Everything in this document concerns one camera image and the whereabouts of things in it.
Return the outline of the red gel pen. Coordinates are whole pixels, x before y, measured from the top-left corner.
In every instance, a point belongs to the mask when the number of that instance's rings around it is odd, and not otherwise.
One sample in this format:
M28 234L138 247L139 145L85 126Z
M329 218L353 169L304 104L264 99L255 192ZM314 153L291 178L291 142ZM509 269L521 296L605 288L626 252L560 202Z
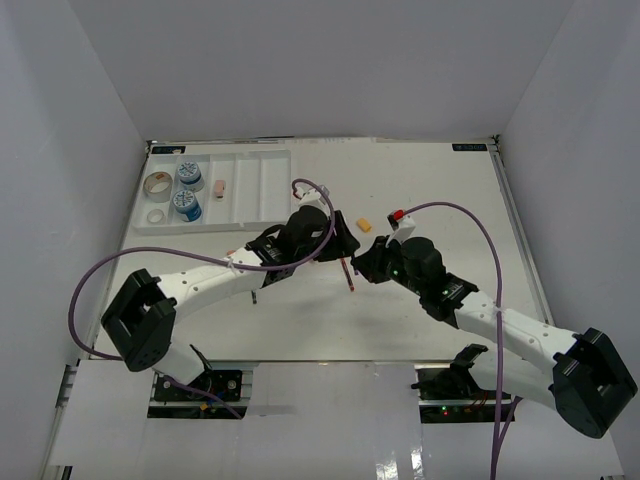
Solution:
M343 270L343 273L344 273L344 276L345 276L349 291L350 292L354 292L355 291L355 285L354 285L354 282L353 282L353 279L352 279L352 276L351 276L351 273L349 271L349 267L347 265L347 262L346 262L345 258L341 258L340 259L340 264L341 264L341 267L342 267L342 270Z

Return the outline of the blue slime jar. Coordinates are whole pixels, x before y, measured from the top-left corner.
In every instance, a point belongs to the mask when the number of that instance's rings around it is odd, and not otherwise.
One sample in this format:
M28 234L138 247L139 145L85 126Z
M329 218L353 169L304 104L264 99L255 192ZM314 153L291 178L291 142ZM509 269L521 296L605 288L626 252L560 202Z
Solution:
M202 209L195 193L191 190L179 190L171 203L179 218L184 222L194 222L202 215Z
M176 176L181 187L185 190L198 192L204 188L205 182L197 162L182 161L177 166Z

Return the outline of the small clear tape roll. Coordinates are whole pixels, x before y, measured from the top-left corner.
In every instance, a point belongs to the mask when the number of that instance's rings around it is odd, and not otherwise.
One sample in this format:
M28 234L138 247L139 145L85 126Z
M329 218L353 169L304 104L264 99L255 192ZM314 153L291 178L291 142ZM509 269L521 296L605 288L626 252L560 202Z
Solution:
M153 209L147 214L146 220L150 225L162 225L166 222L166 214L161 209Z

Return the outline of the large clear tape roll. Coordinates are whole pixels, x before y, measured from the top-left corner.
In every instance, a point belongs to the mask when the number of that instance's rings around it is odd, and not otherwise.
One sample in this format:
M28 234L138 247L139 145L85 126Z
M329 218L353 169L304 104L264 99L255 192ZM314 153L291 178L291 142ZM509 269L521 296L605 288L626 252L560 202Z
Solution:
M173 178L168 172L158 171L148 175L143 181L143 192L153 203L165 203L170 200Z

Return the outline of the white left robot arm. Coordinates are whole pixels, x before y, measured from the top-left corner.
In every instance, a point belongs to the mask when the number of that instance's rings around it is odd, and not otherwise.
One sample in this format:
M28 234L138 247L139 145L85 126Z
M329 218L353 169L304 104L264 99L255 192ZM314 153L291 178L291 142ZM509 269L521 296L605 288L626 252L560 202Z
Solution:
M330 217L302 206L284 224L266 229L221 265L152 276L130 274L101 318L101 325L129 371L153 369L176 380L188 398L199 399L211 387L211 374L193 346L173 338L175 324L218 301L285 280L304 258L330 262L360 248L341 211Z

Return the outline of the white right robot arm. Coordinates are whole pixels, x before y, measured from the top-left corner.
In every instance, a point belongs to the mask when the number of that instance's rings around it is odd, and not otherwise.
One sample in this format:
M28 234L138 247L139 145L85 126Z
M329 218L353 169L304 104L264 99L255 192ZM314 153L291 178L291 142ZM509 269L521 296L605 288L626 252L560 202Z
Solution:
M463 398L503 391L545 405L574 430L600 439L638 392L604 332L576 333L500 309L476 285L447 271L427 238L381 236L352 264L372 284L394 281L416 294L434 320L495 344L494 352L475 344L456 356L451 384Z

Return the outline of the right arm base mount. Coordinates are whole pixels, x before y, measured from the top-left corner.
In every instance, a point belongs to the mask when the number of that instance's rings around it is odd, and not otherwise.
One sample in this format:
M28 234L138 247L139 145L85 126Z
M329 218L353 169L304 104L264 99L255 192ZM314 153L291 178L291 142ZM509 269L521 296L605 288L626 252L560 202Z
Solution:
M471 344L444 367L416 369L416 381L410 386L419 398L423 423L490 422L495 410L496 393L481 389L470 370L488 351Z

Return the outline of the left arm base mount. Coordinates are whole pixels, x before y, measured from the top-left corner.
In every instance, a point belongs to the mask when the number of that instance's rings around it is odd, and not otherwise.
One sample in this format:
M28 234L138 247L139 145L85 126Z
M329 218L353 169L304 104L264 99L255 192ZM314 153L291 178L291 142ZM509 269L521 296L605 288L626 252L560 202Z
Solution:
M211 370L205 371L191 384L189 388L214 394L225 402L235 402L241 399L243 372L241 370ZM188 402L209 400L208 397L174 386L163 376L157 376L152 399L157 402Z

